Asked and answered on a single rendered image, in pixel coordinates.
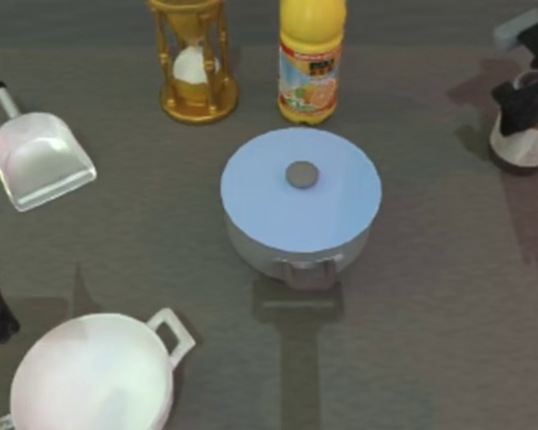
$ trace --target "hourglass base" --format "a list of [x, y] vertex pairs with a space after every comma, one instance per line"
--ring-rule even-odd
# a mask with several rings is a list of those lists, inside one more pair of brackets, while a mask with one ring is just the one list
[[207, 124], [223, 119], [237, 106], [239, 88], [235, 80], [229, 78], [217, 92], [217, 109], [211, 111], [207, 103], [188, 103], [187, 100], [178, 98], [176, 104], [168, 103], [168, 91], [165, 85], [161, 87], [161, 107], [166, 114], [178, 121], [189, 124]]

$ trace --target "lid knob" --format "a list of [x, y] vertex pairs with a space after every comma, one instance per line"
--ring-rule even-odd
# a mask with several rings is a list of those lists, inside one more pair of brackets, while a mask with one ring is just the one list
[[309, 188], [318, 178], [319, 170], [308, 161], [295, 161], [287, 167], [287, 182], [295, 188]]

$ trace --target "blue lid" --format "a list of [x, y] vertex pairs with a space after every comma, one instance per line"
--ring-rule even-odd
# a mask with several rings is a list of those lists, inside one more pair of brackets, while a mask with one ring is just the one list
[[[308, 182], [305, 171], [305, 187], [287, 177], [299, 161], [318, 171], [317, 180]], [[221, 199], [233, 223], [257, 242], [314, 253], [343, 245], [369, 227], [381, 184], [375, 166], [351, 142], [292, 127], [257, 136], [233, 154], [221, 176]]]

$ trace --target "bottle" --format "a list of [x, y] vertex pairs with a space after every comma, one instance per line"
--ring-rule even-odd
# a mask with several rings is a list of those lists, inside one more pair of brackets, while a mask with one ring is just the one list
[[[538, 82], [538, 72], [529, 71], [520, 74], [513, 86], [515, 90], [522, 90], [535, 85]], [[538, 96], [523, 103], [522, 115], [530, 115], [538, 111]], [[503, 117], [500, 114], [490, 136], [489, 154], [490, 159], [497, 167], [513, 175], [531, 175], [538, 171], [538, 120], [527, 129], [515, 133], [502, 133], [502, 121], [508, 126], [514, 125], [518, 118]]]
[[278, 105], [296, 124], [316, 125], [337, 105], [346, 0], [281, 0]]

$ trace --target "hourglass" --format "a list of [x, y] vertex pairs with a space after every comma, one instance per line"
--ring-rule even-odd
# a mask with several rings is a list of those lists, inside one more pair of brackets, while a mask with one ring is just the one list
[[[161, 106], [179, 121], [202, 124], [227, 116], [237, 106], [238, 86], [230, 74], [227, 23], [222, 0], [148, 0], [155, 15], [164, 83]], [[166, 26], [178, 43], [169, 49]], [[216, 33], [220, 58], [213, 53]]]

